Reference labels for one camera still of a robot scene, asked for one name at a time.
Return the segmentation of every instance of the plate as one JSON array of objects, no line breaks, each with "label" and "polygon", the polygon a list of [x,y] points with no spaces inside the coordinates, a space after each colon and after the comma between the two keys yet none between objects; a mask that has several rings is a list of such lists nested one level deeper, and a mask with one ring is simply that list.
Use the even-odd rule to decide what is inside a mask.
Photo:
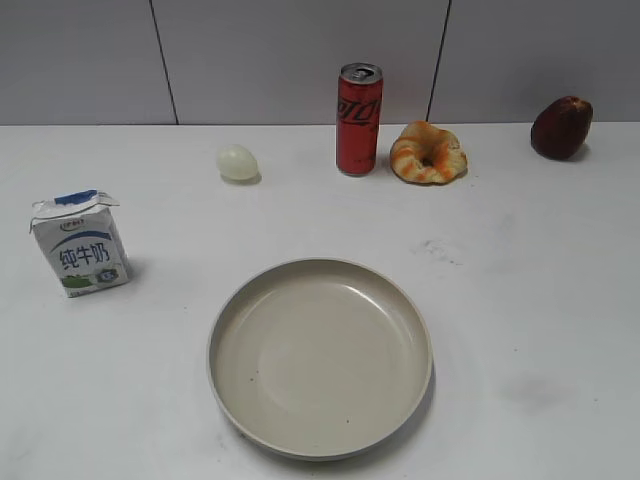
[{"label": "plate", "polygon": [[209,378],[229,420],[274,452],[335,460],[409,419],[433,365],[415,305],[350,262],[308,259],[241,287],[209,339]]}]

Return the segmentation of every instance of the red apple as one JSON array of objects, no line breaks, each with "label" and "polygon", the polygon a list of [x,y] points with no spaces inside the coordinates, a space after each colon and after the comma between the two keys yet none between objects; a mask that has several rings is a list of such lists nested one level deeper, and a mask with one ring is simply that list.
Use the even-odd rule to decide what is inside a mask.
[{"label": "red apple", "polygon": [[540,155],[566,160],[584,143],[593,107],[578,97],[562,97],[545,108],[531,127],[531,146]]}]

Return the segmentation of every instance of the coca-cola can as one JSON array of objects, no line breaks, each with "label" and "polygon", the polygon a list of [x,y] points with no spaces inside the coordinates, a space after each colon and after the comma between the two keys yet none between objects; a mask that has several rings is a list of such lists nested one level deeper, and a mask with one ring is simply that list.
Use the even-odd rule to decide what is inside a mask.
[{"label": "coca-cola can", "polygon": [[336,164],[347,175],[366,175],[376,164],[382,69],[350,63],[340,69],[336,115]]}]

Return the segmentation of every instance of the egg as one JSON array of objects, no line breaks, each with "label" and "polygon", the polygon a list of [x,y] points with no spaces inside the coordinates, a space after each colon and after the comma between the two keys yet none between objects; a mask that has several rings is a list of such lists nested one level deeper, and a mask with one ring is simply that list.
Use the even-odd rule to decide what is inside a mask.
[{"label": "egg", "polygon": [[228,145],[218,151],[220,175],[230,180],[251,180],[258,175],[258,162],[242,145]]}]

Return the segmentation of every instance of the can lid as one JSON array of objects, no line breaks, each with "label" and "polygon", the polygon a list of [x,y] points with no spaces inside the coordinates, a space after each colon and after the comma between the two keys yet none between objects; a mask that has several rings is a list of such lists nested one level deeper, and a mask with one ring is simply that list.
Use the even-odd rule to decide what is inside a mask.
[{"label": "can lid", "polygon": [[371,63],[350,63],[340,69],[340,77],[347,82],[369,85],[382,78],[382,69]]}]

